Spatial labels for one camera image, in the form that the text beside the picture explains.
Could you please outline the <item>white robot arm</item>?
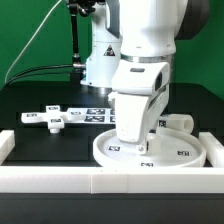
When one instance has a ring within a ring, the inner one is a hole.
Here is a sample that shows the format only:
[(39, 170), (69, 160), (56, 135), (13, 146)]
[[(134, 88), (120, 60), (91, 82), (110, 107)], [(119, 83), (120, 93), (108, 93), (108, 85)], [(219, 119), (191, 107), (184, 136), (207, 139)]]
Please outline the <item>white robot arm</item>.
[(93, 47), (81, 84), (107, 91), (116, 137), (139, 151), (169, 100), (177, 40), (194, 38), (209, 0), (105, 0), (92, 16)]

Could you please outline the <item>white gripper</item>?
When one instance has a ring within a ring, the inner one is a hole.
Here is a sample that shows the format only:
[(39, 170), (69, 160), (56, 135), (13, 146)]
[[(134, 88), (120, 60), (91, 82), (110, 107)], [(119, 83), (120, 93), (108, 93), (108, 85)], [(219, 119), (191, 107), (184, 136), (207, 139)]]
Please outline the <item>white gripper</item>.
[[(169, 100), (170, 66), (167, 62), (136, 63), (121, 60), (112, 78), (117, 137), (141, 144)], [(137, 147), (147, 153), (147, 143)]]

